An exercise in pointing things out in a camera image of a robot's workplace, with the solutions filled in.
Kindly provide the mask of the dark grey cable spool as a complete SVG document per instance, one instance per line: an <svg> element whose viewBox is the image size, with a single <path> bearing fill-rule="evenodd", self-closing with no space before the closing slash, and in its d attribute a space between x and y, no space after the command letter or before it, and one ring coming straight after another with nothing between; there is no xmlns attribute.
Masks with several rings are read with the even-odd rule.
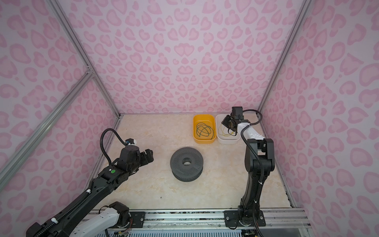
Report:
<svg viewBox="0 0 379 237"><path fill-rule="evenodd" d="M176 179L182 182L192 182L199 178L203 171L202 154L195 148L178 149L170 159L170 167Z"/></svg>

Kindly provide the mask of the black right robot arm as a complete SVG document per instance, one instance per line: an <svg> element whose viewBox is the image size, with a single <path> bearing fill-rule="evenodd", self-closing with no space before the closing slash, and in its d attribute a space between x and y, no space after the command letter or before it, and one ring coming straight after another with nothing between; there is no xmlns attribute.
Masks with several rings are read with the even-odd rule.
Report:
<svg viewBox="0 0 379 237"><path fill-rule="evenodd" d="M243 113L232 112L223 119L222 124L240 134L246 145L245 169L248 172L247 186L237 208L236 225L253 226L255 229L265 226L265 218L260 210L260 198L268 176L275 169L273 140L264 138L254 129L254 123L245 119Z"/></svg>

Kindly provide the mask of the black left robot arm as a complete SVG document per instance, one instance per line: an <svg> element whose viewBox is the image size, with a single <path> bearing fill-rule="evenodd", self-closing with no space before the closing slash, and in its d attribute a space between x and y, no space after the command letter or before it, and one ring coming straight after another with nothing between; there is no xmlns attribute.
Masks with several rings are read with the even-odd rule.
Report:
<svg viewBox="0 0 379 237"><path fill-rule="evenodd" d="M120 157L92 179L82 194L45 223L34 223L26 231L26 236L68 237L101 200L127 181L140 167L153 161L152 150L141 152L135 145L125 146Z"/></svg>

